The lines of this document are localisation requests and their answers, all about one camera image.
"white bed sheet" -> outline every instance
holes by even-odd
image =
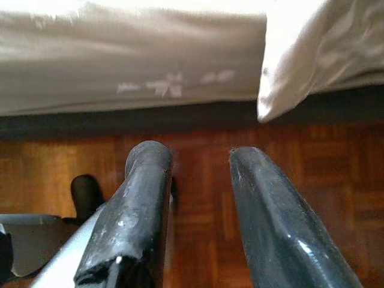
[[[9,2],[0,115],[257,97],[264,0]]]

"parquet floor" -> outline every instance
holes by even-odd
[[[105,139],[0,143],[0,213],[74,216],[69,184],[97,177],[110,197],[125,158],[154,139],[174,152],[179,208],[166,287],[251,287],[229,173],[229,150],[257,146],[319,214],[366,288],[384,287],[384,124],[271,126]],[[28,282],[7,287],[27,287]]]

